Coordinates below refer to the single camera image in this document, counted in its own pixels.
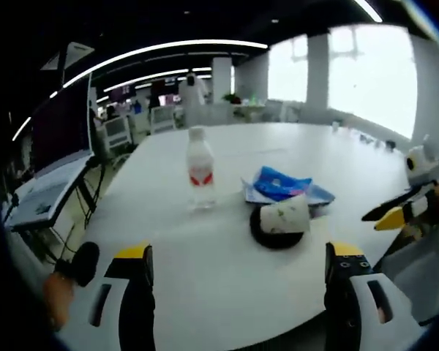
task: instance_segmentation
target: laptop screen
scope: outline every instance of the laptop screen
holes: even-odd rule
[[[82,78],[41,105],[32,116],[34,171],[65,156],[90,149],[89,77]]]

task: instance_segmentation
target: white round table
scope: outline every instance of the white round table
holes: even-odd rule
[[[218,204],[192,212],[187,131],[148,137],[111,183],[85,240],[100,245],[97,276],[78,289],[61,332],[72,350],[120,350],[118,315],[125,281],[104,278],[120,249],[153,246],[154,338],[163,350],[233,350],[257,344],[324,310],[325,243],[344,241],[375,264],[396,231],[375,232],[361,217],[408,186],[403,155],[363,144],[354,132],[304,124],[210,127]],[[312,177],[337,198],[328,215],[289,250],[269,251],[249,232],[252,207],[241,180],[268,165]],[[88,323],[101,284],[113,284],[99,328]]]

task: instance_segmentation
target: bottle cap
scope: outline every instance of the bottle cap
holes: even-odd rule
[[[205,137],[205,129],[203,127],[191,127],[189,128],[190,140],[203,140]]]

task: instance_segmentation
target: plastic water bottle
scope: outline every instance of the plastic water bottle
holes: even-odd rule
[[[196,208],[210,208],[216,202],[213,165],[213,153],[205,140],[205,129],[203,127],[190,128],[187,169]]]

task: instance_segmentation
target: laptop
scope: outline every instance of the laptop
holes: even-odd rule
[[[55,221],[57,210],[93,157],[89,132],[89,82],[81,79],[41,105],[32,116],[35,176],[17,195],[13,229]]]

